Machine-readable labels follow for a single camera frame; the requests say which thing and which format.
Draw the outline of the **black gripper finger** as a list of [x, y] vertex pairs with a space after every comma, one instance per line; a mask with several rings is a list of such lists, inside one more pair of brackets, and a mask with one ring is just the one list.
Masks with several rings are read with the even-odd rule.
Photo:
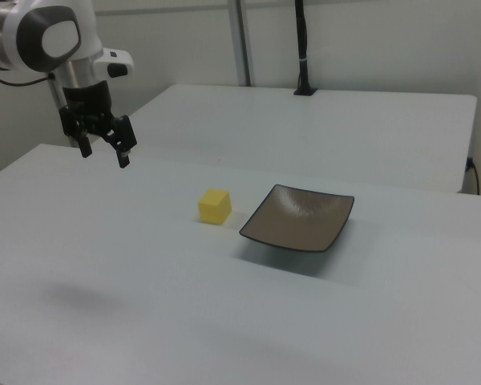
[[126, 168], [130, 164], [130, 151], [137, 145], [129, 117], [122, 115], [106, 118], [99, 133], [104, 141], [115, 149], [119, 167]]
[[77, 143], [83, 158], [89, 157], [92, 149], [83, 121], [69, 107], [59, 109], [59, 116], [65, 136]]

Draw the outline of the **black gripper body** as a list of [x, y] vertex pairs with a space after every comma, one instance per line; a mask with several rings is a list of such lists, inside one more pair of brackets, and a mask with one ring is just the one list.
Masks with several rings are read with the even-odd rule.
[[66, 105], [61, 108], [61, 121], [64, 125], [76, 122], [111, 125], [115, 118], [111, 112], [111, 95], [106, 81], [89, 87], [64, 87], [63, 95]]

